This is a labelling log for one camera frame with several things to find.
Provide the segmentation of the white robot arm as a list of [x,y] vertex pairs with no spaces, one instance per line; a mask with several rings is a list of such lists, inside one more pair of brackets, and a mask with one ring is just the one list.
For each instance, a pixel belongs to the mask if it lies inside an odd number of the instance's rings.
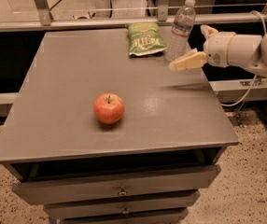
[[201,68],[206,63],[215,67],[240,67],[247,72],[267,77],[267,33],[238,35],[220,32],[208,25],[201,26],[206,38],[203,51],[192,49],[169,63],[172,71]]

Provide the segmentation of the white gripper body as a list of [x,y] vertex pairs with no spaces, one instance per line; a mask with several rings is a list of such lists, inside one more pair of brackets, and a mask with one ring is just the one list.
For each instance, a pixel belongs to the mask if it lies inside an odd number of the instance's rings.
[[227,53],[230,41],[235,36],[235,32],[218,32],[210,35],[204,42],[204,53],[207,62],[216,67],[228,67]]

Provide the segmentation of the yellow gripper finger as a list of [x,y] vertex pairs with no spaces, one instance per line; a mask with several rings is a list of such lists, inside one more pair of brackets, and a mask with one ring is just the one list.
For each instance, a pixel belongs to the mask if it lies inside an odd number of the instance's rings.
[[210,36],[218,33],[217,29],[215,29],[209,25],[206,25],[206,24],[201,25],[200,29],[201,29],[201,33],[205,39],[208,39]]
[[201,68],[207,63],[207,56],[203,51],[191,49],[186,54],[169,63],[172,71]]

